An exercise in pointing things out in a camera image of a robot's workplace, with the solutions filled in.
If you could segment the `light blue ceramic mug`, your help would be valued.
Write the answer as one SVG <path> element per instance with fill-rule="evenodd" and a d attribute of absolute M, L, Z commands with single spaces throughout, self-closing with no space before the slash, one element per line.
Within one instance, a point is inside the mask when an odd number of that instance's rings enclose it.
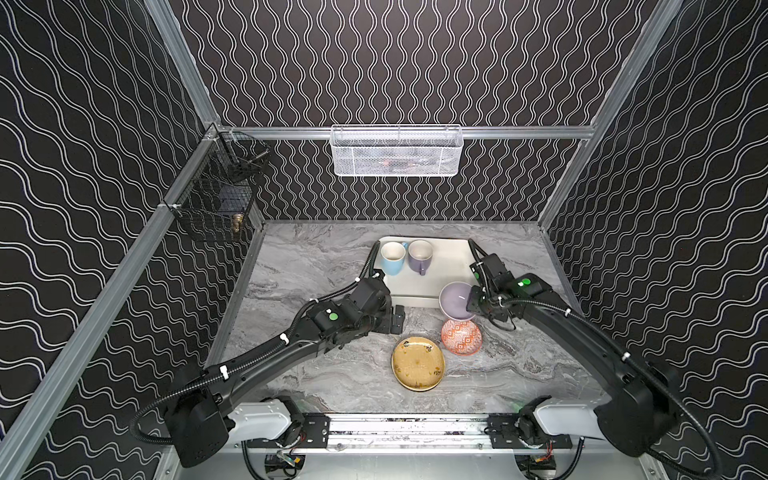
<path fill-rule="evenodd" d="M 398 275 L 407 258 L 407 242 L 386 242 L 381 246 L 381 269 L 387 276 Z"/>

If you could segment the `red patterned bowl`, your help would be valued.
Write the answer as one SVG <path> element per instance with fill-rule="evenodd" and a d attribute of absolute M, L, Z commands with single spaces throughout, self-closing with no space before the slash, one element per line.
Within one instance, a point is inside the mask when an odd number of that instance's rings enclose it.
<path fill-rule="evenodd" d="M 447 320 L 441 328 L 441 342 L 450 352 L 470 356 L 482 347 L 482 332 L 471 320 Z"/>

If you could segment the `purple ceramic mug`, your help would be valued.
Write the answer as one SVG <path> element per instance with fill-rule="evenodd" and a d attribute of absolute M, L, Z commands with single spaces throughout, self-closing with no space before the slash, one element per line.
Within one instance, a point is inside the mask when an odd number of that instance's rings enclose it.
<path fill-rule="evenodd" d="M 425 276 L 432 262 L 433 245 L 424 239 L 411 241 L 407 247 L 408 266 L 420 276 Z"/>

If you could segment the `lavender bowl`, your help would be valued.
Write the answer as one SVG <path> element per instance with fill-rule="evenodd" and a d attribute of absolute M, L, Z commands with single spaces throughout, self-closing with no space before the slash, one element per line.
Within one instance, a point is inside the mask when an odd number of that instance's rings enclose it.
<path fill-rule="evenodd" d="M 439 308 L 448 320 L 470 321 L 475 314 L 467 308 L 472 286 L 466 282 L 451 282 L 439 294 Z"/>

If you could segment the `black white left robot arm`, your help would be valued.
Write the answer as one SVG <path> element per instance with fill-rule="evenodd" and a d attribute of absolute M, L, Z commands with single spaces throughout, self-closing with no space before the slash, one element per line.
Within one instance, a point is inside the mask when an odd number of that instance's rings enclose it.
<path fill-rule="evenodd" d="M 400 333 L 402 316 L 385 278 L 376 269 L 337 300 L 308 302 L 287 330 L 238 357 L 177 370 L 169 391 L 179 394 L 159 410 L 181 465 L 194 467 L 218 453 L 236 427 L 235 408 L 284 372 L 371 333 Z"/>

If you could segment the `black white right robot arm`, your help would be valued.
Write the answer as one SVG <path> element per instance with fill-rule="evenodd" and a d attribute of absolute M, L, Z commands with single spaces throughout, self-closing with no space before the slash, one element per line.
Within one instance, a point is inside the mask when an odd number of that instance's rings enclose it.
<path fill-rule="evenodd" d="M 639 457 L 680 423 L 682 411 L 669 399 L 679 394 L 680 375 L 667 362 L 630 355 L 661 383 L 657 387 L 622 358 L 627 351 L 621 345 L 596 325 L 578 319 L 537 275 L 515 277 L 495 254 L 476 255 L 470 270 L 479 281 L 467 302 L 470 312 L 489 320 L 515 317 L 529 323 L 598 381 L 609 400 L 593 408 L 597 428 L 617 450 Z"/>

